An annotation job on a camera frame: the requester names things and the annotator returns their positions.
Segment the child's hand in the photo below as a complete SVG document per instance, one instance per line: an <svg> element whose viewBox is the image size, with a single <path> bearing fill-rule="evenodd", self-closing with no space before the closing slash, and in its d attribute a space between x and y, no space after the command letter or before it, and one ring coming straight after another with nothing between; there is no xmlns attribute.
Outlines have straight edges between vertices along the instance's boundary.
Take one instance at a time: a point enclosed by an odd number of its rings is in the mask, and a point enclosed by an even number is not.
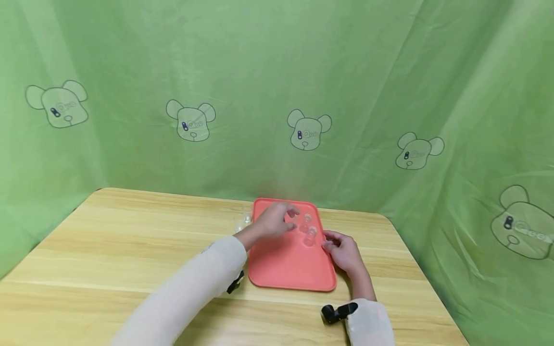
<svg viewBox="0 0 554 346"><path fill-rule="evenodd" d="M285 222L285 214L293 218L295 215L300 214L300 211L290 203L273 203L264 210L253 226L259 229L258 231L261 237L278 237L296 228L295 224Z"/></svg>
<svg viewBox="0 0 554 346"><path fill-rule="evenodd" d="M340 269L348 275L356 271L366 270L358 245L352 237L333 231L325 230L323 232L327 241L321 246L331 255Z"/></svg>
<svg viewBox="0 0 554 346"><path fill-rule="evenodd" d="M324 231L327 241L321 246L331 254L333 261L344 270L352 284L352 299L377 301L370 273L363 264L358 245L352 237L333 231Z"/></svg>
<svg viewBox="0 0 554 346"><path fill-rule="evenodd" d="M300 211L290 203L274 203L264 210L255 223L235 234L235 237L248 251L260 239L275 238L295 229L295 224L285 222L285 214L293 218Z"/></svg>

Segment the wood grain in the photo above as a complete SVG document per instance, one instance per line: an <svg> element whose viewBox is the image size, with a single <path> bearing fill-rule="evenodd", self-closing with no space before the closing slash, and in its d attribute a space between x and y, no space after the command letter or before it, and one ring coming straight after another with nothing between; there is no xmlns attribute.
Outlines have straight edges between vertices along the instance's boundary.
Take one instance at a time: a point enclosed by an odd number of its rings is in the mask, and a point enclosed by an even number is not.
<svg viewBox="0 0 554 346"><path fill-rule="evenodd" d="M107 188L95 192L0 282L1 345L104 345L165 279L232 234L248 202ZM320 209L352 235L387 307L397 345L467 345L392 224L378 214ZM346 345L320 309L350 299L272 290L248 279L212 301L177 345Z"/></svg>

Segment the green backdrop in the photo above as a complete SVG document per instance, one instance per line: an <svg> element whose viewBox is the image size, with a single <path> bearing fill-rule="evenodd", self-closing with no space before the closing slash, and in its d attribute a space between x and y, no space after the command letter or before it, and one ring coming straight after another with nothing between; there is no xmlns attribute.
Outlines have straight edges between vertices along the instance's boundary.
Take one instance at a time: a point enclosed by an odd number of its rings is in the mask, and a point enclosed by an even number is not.
<svg viewBox="0 0 554 346"><path fill-rule="evenodd" d="M308 200L390 218L471 345L553 344L553 8L5 0L0 274L107 186Z"/></svg>

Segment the cartoon bear print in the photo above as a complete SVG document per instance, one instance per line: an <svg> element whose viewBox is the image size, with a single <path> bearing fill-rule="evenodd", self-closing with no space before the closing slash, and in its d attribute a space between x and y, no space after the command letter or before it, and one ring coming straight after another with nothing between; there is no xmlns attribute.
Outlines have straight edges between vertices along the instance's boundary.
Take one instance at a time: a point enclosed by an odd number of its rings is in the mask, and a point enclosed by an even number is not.
<svg viewBox="0 0 554 346"><path fill-rule="evenodd" d="M186 141L202 142L209 137L208 123L216 119L216 110L210 104L198 108L183 107L176 100L166 105L167 115L177 120L177 134Z"/></svg>
<svg viewBox="0 0 554 346"><path fill-rule="evenodd" d="M81 102L87 99L85 88L74 80L68 80L61 87L42 89L29 85L25 91L29 106L45 110L46 119L56 128L75 126L89 118Z"/></svg>
<svg viewBox="0 0 554 346"><path fill-rule="evenodd" d="M529 203L524 187L513 185L500 195L506 210L497 216L491 229L496 239L513 252L534 260L548 257L554 241L554 218Z"/></svg>
<svg viewBox="0 0 554 346"><path fill-rule="evenodd" d="M398 146L403 151L396 158L396 165L403 169L421 169L427 164L429 155L437 156L443 152L444 141L440 137L419 140L415 133L408 132L400 137Z"/></svg>
<svg viewBox="0 0 554 346"><path fill-rule="evenodd" d="M321 134L329 131L332 125L331 117L322 115L318 119L306 118L298 109L289 114L287 122L294 128L290 142L300 150L317 149L321 143Z"/></svg>

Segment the white sleeve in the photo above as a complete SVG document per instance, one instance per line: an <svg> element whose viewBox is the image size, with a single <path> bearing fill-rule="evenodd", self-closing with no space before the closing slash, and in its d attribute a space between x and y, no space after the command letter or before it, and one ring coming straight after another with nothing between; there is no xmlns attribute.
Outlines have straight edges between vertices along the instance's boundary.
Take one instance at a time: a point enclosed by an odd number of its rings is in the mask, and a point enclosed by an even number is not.
<svg viewBox="0 0 554 346"><path fill-rule="evenodd" d="M112 345L170 346L196 314L237 279L247 254L229 236L183 265L150 294L113 338Z"/></svg>
<svg viewBox="0 0 554 346"><path fill-rule="evenodd" d="M391 321L383 304L354 299L358 308L346 318L346 331L352 346L394 346Z"/></svg>

